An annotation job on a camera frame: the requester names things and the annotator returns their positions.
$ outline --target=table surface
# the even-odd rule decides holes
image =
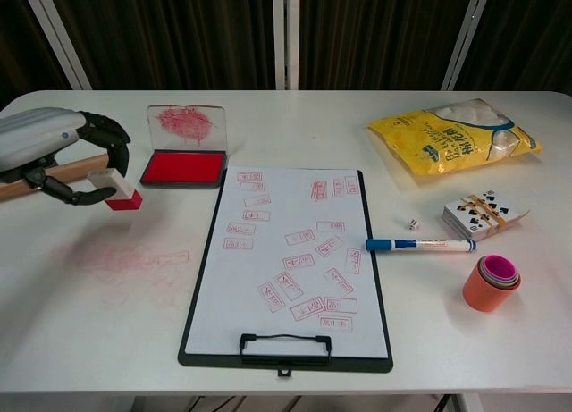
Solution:
[[[545,150],[482,168],[415,177],[369,121],[481,97]],[[147,106],[222,105],[230,164],[358,168],[374,236],[453,237],[442,208],[495,189],[531,213],[473,254],[377,257],[393,352],[388,374],[183,367],[183,326],[217,190],[144,189],[138,212],[73,207],[35,194],[0,204],[0,392],[380,393],[572,392],[572,99],[549,92],[43,91],[2,116],[41,106],[105,114],[132,138],[128,180],[151,154]],[[60,163],[99,149],[78,143]],[[89,189],[86,181],[74,185]],[[122,252],[113,254],[114,247]],[[150,263],[189,252],[175,266]],[[98,257],[115,268],[97,268]],[[522,286],[496,312],[468,307],[461,288],[478,257],[501,254]]]

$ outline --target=yellow plastic bag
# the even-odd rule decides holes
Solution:
[[[369,124],[418,175],[489,164],[543,146],[482,99],[400,114]]]

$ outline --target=clear acrylic lid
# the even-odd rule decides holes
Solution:
[[[226,151],[226,115],[214,105],[150,105],[154,150]]]

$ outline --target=black clipboard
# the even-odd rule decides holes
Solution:
[[[385,311],[383,308],[383,298],[381,283],[379,281],[379,273],[377,269],[377,261],[375,253],[370,252],[372,259],[372,267],[374,270],[375,288],[377,290],[377,300],[379,303],[379,310],[382,318],[383,333],[385,345],[387,348],[387,358],[373,358],[373,357],[332,357],[332,341],[329,336],[315,336],[301,337],[288,333],[273,333],[268,336],[257,335],[256,333],[243,333],[240,339],[237,339],[237,354],[236,355],[211,355],[211,354],[188,354],[185,352],[187,341],[189,339],[190,326],[195,314],[195,308],[198,301],[198,292],[203,279],[203,274],[206,267],[206,260],[208,258],[208,251],[211,245],[211,239],[215,230],[216,216],[218,215],[219,205],[223,196],[223,188],[226,180],[227,171],[224,170],[223,177],[221,178],[221,188],[219,190],[218,198],[216,199],[216,206],[214,207],[213,220],[211,222],[208,237],[206,239],[205,252],[201,260],[200,269],[198,271],[197,283],[193,291],[193,298],[190,303],[189,315],[185,323],[185,329],[179,347],[178,360],[183,366],[199,366],[199,367],[230,367],[230,368],[249,368],[249,369],[273,369],[278,371],[278,376],[291,376],[292,370],[314,370],[314,371],[327,371],[327,372],[364,372],[364,373],[388,373],[393,368],[393,358],[391,355],[391,345],[389,333],[387,331],[387,322],[385,318]],[[361,201],[364,209],[364,216],[366,218],[367,237],[372,238],[372,227],[369,220],[369,210],[367,209],[366,188],[364,185],[364,176],[361,171],[357,171],[359,179],[359,189],[361,192]],[[281,338],[292,337],[299,338],[300,341],[316,341],[324,344],[323,356],[250,356],[245,349],[248,347],[249,341],[256,341],[257,338]]]

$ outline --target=dark curtain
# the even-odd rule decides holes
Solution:
[[[70,88],[28,0],[0,0],[0,109],[35,90]]]
[[[572,0],[488,0],[455,89],[572,94]]]
[[[439,89],[469,0],[300,0],[299,87]]]
[[[54,2],[93,88],[275,88],[272,0]]]

